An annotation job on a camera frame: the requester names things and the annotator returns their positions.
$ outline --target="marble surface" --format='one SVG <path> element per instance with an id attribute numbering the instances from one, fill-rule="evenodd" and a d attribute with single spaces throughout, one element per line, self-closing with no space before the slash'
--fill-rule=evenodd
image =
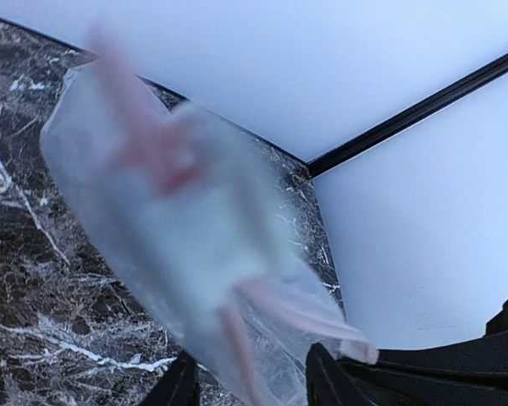
<path id="1" fill-rule="evenodd" d="M 64 73 L 82 62 L 75 50 L 0 22 L 0 404 L 133 405 L 179 350 L 91 247 L 41 159 L 40 129 Z M 168 107 L 179 102 L 152 89 Z M 290 244 L 339 299 L 305 167 L 252 142 L 279 173 Z M 203 404 L 237 403 L 208 374 L 201 379 Z"/>

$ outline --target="white panel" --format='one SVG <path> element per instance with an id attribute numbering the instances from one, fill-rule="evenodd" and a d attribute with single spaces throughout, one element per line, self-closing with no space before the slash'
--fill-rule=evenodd
<path id="1" fill-rule="evenodd" d="M 0 0 L 82 46 L 105 17 L 149 79 L 309 161 L 508 52 L 508 0 Z"/>
<path id="2" fill-rule="evenodd" d="M 315 188 L 351 323 L 383 348 L 481 337 L 508 299 L 508 74 Z"/>

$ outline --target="plastic bag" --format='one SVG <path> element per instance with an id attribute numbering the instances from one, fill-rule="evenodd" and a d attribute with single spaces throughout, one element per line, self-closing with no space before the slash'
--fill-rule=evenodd
<path id="1" fill-rule="evenodd" d="M 184 130 L 209 164 L 202 181 L 168 199 L 154 197 L 134 152 L 127 161 L 137 167 L 109 169 L 128 145 L 129 130 L 98 69 L 98 62 L 88 63 L 65 75 L 41 130 L 41 152 L 91 242 L 177 344 L 237 397 L 275 406 L 306 405 L 305 360 L 315 342 L 334 355 L 375 363 L 378 351 L 344 323 L 315 273 L 289 251 L 271 208 L 269 177 L 230 126 L 190 103 L 170 115 L 132 75 L 124 86 L 135 88 L 143 119 Z M 233 296 L 246 323 L 256 395 L 215 318 L 224 296 Z M 317 323 L 323 328 L 310 328 Z"/>

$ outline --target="black edge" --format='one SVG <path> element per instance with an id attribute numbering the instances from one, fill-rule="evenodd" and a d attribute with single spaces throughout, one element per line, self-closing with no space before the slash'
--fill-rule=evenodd
<path id="1" fill-rule="evenodd" d="M 53 41 L 53 42 L 56 42 L 60 45 L 62 45 L 63 47 L 67 47 L 69 49 L 73 49 L 74 51 L 77 51 L 77 52 L 83 52 L 83 53 L 86 53 L 86 54 L 89 54 L 91 56 L 95 56 L 94 53 L 92 52 L 88 52 L 84 49 L 81 49 L 79 47 L 76 47 L 75 45 L 71 45 L 69 44 L 68 42 L 64 42 L 64 41 L 60 41 L 58 40 L 57 38 L 53 37 L 53 36 L 48 36 L 46 34 L 42 34 L 41 32 L 39 31 L 36 31 L 36 30 L 33 30 L 25 25 L 21 25 L 19 23 L 15 23 L 11 20 L 8 20 L 8 19 L 5 19 L 3 17 L 0 17 L 0 21 L 2 21 L 3 23 L 5 24 L 9 24 L 9 25 L 12 25 L 12 26 L 15 26 L 17 28 L 20 28 L 21 30 L 25 30 L 25 31 L 28 31 L 30 32 L 32 35 L 34 36 L 39 36 L 41 38 L 45 38 L 49 41 Z M 149 80 L 149 79 L 145 79 L 145 78 L 142 78 L 141 79 L 146 82 L 147 84 L 149 85 L 153 85 L 161 90 L 164 90 L 166 91 L 167 93 L 169 93 L 171 96 L 175 96 L 175 97 L 178 97 L 179 99 L 181 99 L 181 101 L 184 101 L 184 100 L 188 100 L 185 96 L 181 95 L 180 93 L 177 93 L 176 91 L 172 91 L 171 89 L 169 89 L 168 87 L 164 86 L 164 85 L 160 85 L 159 83 L 156 83 L 154 82 L 153 80 Z M 248 133 L 249 135 L 251 135 L 252 137 L 256 138 L 257 140 L 260 140 L 262 142 L 264 142 L 265 144 L 271 146 L 272 148 L 274 148 L 276 151 L 280 152 L 281 154 L 283 155 L 286 155 L 287 157 L 307 166 L 307 163 L 305 161 L 303 161 L 302 159 L 298 158 L 297 156 L 293 155 L 291 152 L 288 152 L 284 149 L 282 149 L 281 147 L 275 145 L 273 142 L 269 141 L 269 140 L 266 140 L 264 139 L 263 137 L 260 137 L 259 135 L 256 135 L 254 133 L 252 133 L 251 131 L 247 130 L 247 129 L 244 129 L 242 128 L 241 126 L 239 126 L 238 124 L 235 124 L 231 121 L 229 121 L 227 118 L 224 118 L 222 116 L 219 116 L 223 121 L 225 121 L 226 123 L 230 124 L 231 126 L 233 126 L 234 128 L 236 128 L 237 130 L 239 131 L 243 131 L 245 133 Z"/>
<path id="2" fill-rule="evenodd" d="M 508 73 L 508 53 L 456 81 L 453 85 L 449 85 L 418 104 L 369 129 L 366 133 L 309 162 L 307 167 L 311 177 L 315 178 L 342 162 L 373 148 L 506 73 Z"/>

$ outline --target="blurry plastic bag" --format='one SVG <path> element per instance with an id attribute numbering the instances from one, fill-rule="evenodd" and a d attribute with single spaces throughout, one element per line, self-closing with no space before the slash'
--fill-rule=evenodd
<path id="1" fill-rule="evenodd" d="M 290 252 L 274 215 L 271 179 L 247 144 L 190 103 L 169 114 L 124 71 L 117 78 L 125 93 L 110 95 L 101 68 L 89 63 L 66 74 L 63 94 L 41 130 L 41 152 L 91 242 L 178 345 L 236 396 L 269 406 L 306 405 L 305 359 L 316 341 L 334 355 L 375 363 L 378 350 L 345 324 L 318 277 Z M 123 107 L 134 112 L 113 99 L 130 96 Z M 158 137 L 164 135 L 155 130 L 160 124 L 187 137 L 199 158 L 201 169 L 188 153 L 175 163 L 195 169 L 175 178 L 178 184 L 164 182 L 177 167 L 144 171 L 160 147 L 165 155 L 165 148 L 176 146 L 162 146 Z M 139 145 L 154 143 L 153 151 L 137 150 L 133 129 L 156 131 L 139 139 Z M 220 317 L 223 308 L 228 319 Z M 234 309 L 250 343 L 238 330 L 229 332 L 226 321 L 238 322 Z M 249 359 L 241 358 L 249 345 L 254 386 L 246 376 Z"/>

